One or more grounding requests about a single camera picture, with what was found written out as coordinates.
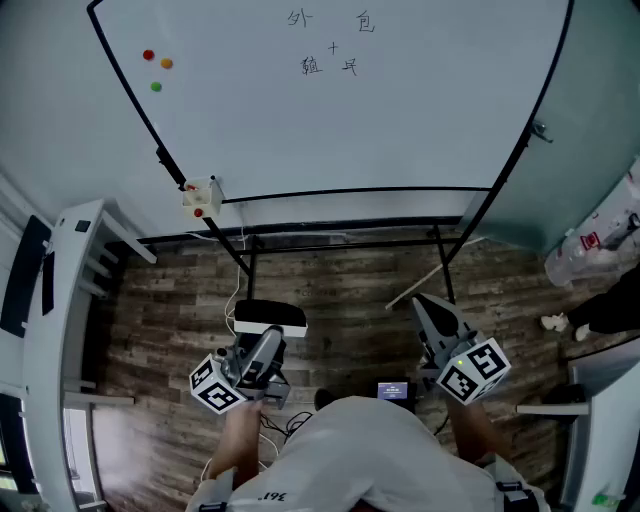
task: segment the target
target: black pants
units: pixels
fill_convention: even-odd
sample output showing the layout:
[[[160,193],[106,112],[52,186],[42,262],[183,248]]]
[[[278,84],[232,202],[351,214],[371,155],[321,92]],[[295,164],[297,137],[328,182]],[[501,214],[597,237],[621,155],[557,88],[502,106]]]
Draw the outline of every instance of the black pants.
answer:
[[[640,329],[640,264],[607,293],[590,298],[567,314],[574,327],[589,324],[603,334]]]

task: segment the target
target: black whiteboard frame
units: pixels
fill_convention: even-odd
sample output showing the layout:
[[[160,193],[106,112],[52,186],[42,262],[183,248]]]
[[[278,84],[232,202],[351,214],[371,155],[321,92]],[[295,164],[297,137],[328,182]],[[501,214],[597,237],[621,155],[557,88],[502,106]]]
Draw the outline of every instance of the black whiteboard frame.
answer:
[[[124,88],[125,92],[127,93],[127,96],[129,97],[129,99],[131,100],[131,103],[133,104],[134,108],[136,109],[136,112],[138,112],[138,115],[140,116],[140,118],[142,119],[143,123],[145,124],[145,126],[147,127],[147,130],[149,130],[149,133],[151,134],[151,136],[153,137],[154,141],[156,142],[156,144],[158,145],[158,150],[156,151],[156,154],[158,155],[158,158],[160,159],[160,163],[162,165],[164,165],[167,169],[167,171],[169,172],[169,174],[171,175],[171,177],[174,179],[174,181],[176,182],[176,184],[178,185],[178,188],[180,190],[184,190],[184,183],[186,181],[186,178],[184,176],[184,174],[182,174],[182,172],[180,171],[180,168],[178,167],[178,165],[176,164],[175,160],[173,159],[173,157],[171,156],[171,154],[169,153],[169,151],[167,150],[166,146],[164,145],[164,143],[162,142],[162,139],[160,138],[160,136],[158,135],[158,133],[156,132],[156,130],[154,129],[153,125],[151,124],[151,121],[149,120],[149,118],[147,117],[144,109],[142,108],[142,106],[140,105],[140,102],[138,101],[138,99],[136,98],[133,90],[131,89],[131,86],[129,85],[129,82],[127,82],[126,77],[124,76],[124,73],[122,72],[122,69],[120,68],[120,65],[118,64],[117,59],[115,58],[115,55],[113,54],[113,51],[111,50],[111,47],[109,46],[109,42],[107,41],[107,38],[102,30],[102,27],[100,26],[100,22],[98,21],[98,17],[96,16],[95,13],[95,8],[101,4],[104,0],[93,0],[88,6],[87,6],[87,13],[89,14],[89,18],[91,20],[91,23],[93,25],[93,28],[96,31],[96,34],[98,36],[98,39],[100,40],[100,44],[102,45],[102,48],[105,52],[105,54],[107,55],[107,58],[109,59],[109,62],[111,63],[111,66],[113,67],[113,70],[115,71],[116,75],[118,76],[118,79],[120,80],[120,83],[122,84],[122,87]],[[438,225],[442,225],[441,222],[436,222],[433,224],[434,226],[434,230],[437,234],[437,241],[429,241],[429,243],[436,243],[438,245],[438,248],[440,250],[440,255],[442,258],[442,263],[443,263],[443,269],[445,270],[445,280],[447,282],[447,290],[449,292],[449,299],[453,302],[453,291],[451,289],[451,282],[450,279],[447,278],[446,276],[448,276],[448,265],[453,261],[453,258],[455,258],[455,256],[458,254],[458,252],[460,251],[460,249],[462,248],[462,246],[464,245],[464,243],[469,239],[469,237],[471,236],[471,233],[473,233],[473,231],[476,229],[476,227],[478,226],[478,224],[480,223],[480,221],[482,220],[482,218],[484,217],[484,215],[487,213],[487,211],[489,210],[489,207],[491,206],[491,204],[493,203],[493,201],[495,200],[495,198],[497,197],[498,193],[500,192],[500,190],[502,189],[502,187],[504,186],[504,184],[507,182],[507,179],[509,178],[509,175],[511,174],[511,172],[513,171],[513,169],[515,168],[520,156],[522,155],[522,153],[524,152],[525,148],[527,147],[527,144],[529,142],[529,139],[531,138],[531,124],[535,118],[536,113],[538,112],[538,109],[540,108],[540,104],[542,103],[542,99],[544,98],[545,93],[547,92],[547,88],[549,87],[549,83],[551,82],[551,78],[553,77],[553,73],[556,69],[556,66],[558,64],[558,60],[560,58],[560,54],[562,53],[562,48],[564,46],[564,42],[567,36],[567,31],[569,29],[569,24],[571,21],[571,14],[573,12],[573,6],[574,6],[574,1],[575,0],[568,0],[567,2],[567,12],[565,14],[565,19],[564,19],[564,23],[562,26],[562,31],[560,33],[560,37],[558,39],[558,45],[556,47],[556,51],[554,53],[553,59],[551,61],[551,65],[549,66],[549,71],[547,73],[547,76],[545,78],[544,84],[542,86],[542,89],[540,90],[540,94],[538,96],[538,99],[536,100],[536,103],[533,107],[533,110],[531,111],[531,115],[529,116],[529,119],[527,120],[527,123],[525,124],[525,126],[523,127],[522,133],[520,134],[520,137],[518,138],[518,141],[516,142],[516,145],[513,148],[513,151],[511,152],[511,154],[509,155],[509,158],[507,159],[504,167],[502,168],[502,171],[500,172],[500,174],[498,175],[498,178],[496,179],[496,181],[494,182],[493,186],[489,189],[487,188],[474,188],[474,187],[381,187],[381,188],[354,188],[354,189],[336,189],[336,190],[316,190],[316,191],[300,191],[300,192],[292,192],[292,193],[286,193],[286,194],[271,194],[271,195],[264,195],[264,196],[251,196],[251,197],[241,197],[241,198],[235,198],[235,199],[226,199],[223,201],[223,203],[236,203],[236,202],[248,202],[248,201],[259,201],[259,200],[264,200],[264,199],[277,199],[277,198],[286,198],[286,197],[300,197],[300,196],[311,196],[311,195],[325,195],[325,194],[346,194],[346,193],[367,193],[367,192],[381,192],[381,191],[407,191],[407,190],[412,190],[412,191],[427,191],[427,190],[462,190],[462,191],[476,191],[476,192],[487,192],[487,197],[485,197],[484,201],[482,202],[482,205],[480,205],[480,208],[478,209],[478,211],[475,213],[475,215],[473,216],[473,219],[471,220],[471,222],[469,222],[469,224],[467,225],[467,227],[465,228],[465,230],[463,231],[462,235],[459,238],[455,238],[455,239],[446,239],[446,241],[454,241],[455,245],[453,247],[453,249],[451,249],[451,251],[449,251],[449,253],[447,253],[445,255],[445,253],[443,252],[443,242],[444,240],[440,239],[440,234],[439,234],[439,230],[438,230]],[[217,238],[220,243],[224,246],[224,248],[227,250],[227,252],[229,253],[229,255],[231,257],[233,257],[233,259],[238,263],[238,265],[240,266],[240,268],[242,268],[242,270],[247,274],[247,276],[249,276],[249,297],[253,296],[253,283],[255,281],[254,276],[255,276],[255,265],[257,264],[257,255],[258,254],[265,254],[265,253],[277,253],[277,252],[285,252],[285,250],[291,251],[293,248],[274,248],[271,250],[265,249],[264,247],[261,247],[261,245],[263,244],[260,240],[252,240],[252,250],[249,252],[249,254],[251,254],[251,265],[247,266],[247,264],[242,260],[242,255],[240,254],[240,252],[242,251],[237,251],[229,242],[227,236],[220,230],[220,228],[218,228],[218,226],[215,224],[215,222],[210,219],[210,218],[204,218],[203,219],[205,224],[207,225],[207,227],[209,228],[209,233],[210,235],[213,235],[215,238]],[[404,226],[412,226],[415,224],[411,224],[411,220],[407,219],[408,222],[406,224],[399,224],[399,225],[404,225]],[[375,220],[371,221],[371,225],[369,227],[379,227],[378,224],[376,223]],[[384,247],[397,247],[397,246],[401,246],[401,245],[406,245],[407,241],[398,241],[398,242],[384,242]],[[422,241],[414,241],[415,245],[425,245],[426,240],[422,240]],[[297,251],[304,251],[304,250],[324,250],[324,249],[331,249],[331,248],[335,248],[335,249],[339,249],[339,248],[348,248],[348,249],[354,249],[354,248],[359,248],[363,245],[367,245],[370,246],[370,244],[339,244],[339,245],[329,245],[329,246],[306,246],[306,247],[297,247],[295,248],[295,250]]]

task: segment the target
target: whiteboard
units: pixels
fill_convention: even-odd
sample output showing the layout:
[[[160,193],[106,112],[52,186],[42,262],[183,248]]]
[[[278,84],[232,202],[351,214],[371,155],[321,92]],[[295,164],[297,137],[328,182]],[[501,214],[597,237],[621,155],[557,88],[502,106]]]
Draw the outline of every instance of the whiteboard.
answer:
[[[185,176],[214,174],[238,198],[491,187],[540,95],[566,7],[105,0],[95,12]]]

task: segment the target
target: printed number on shirt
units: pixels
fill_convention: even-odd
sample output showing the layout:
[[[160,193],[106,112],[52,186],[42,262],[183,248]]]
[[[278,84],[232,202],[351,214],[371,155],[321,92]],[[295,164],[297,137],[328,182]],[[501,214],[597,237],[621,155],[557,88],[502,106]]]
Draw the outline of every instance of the printed number on shirt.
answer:
[[[268,492],[262,498],[258,498],[259,500],[273,500],[273,501],[284,501],[284,497],[287,495],[286,492]]]

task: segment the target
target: wooden floor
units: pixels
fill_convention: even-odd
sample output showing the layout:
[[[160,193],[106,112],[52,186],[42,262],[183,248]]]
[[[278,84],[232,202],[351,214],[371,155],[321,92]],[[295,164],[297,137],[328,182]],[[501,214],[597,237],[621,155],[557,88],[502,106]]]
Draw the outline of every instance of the wooden floor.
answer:
[[[327,241],[301,237],[270,239],[269,244],[292,240]],[[208,353],[233,341],[223,309],[236,288],[237,267],[211,242],[157,249],[155,266],[138,257],[128,260],[111,298],[94,304],[87,333],[87,346],[96,349],[87,367],[89,372],[98,369],[98,391],[136,399],[134,407],[94,412],[100,478],[106,500],[117,511],[184,510],[222,425],[190,396],[187,377]],[[268,409],[267,414],[284,424],[300,411],[313,411],[318,387],[364,394],[378,377],[413,374],[420,348],[408,303],[392,311],[384,306],[439,262],[435,246],[260,257],[256,298],[300,306],[309,323],[306,339],[287,347],[289,401],[282,411]],[[464,248],[451,275],[469,322],[495,336],[513,365],[485,407],[511,441],[516,468],[553,499],[564,468],[566,433],[554,421],[516,416],[514,406],[565,382],[566,358],[616,344],[625,335],[576,343],[570,332],[543,332],[537,318],[567,311],[605,291],[616,278],[591,279],[572,291],[554,288],[541,258],[488,241]],[[442,273],[419,291],[445,297]],[[446,415],[442,399],[423,398],[417,415],[435,430]],[[282,443],[279,434],[264,433]],[[450,425],[439,439],[455,452]],[[263,461],[273,460],[269,444],[263,442],[260,449]]]

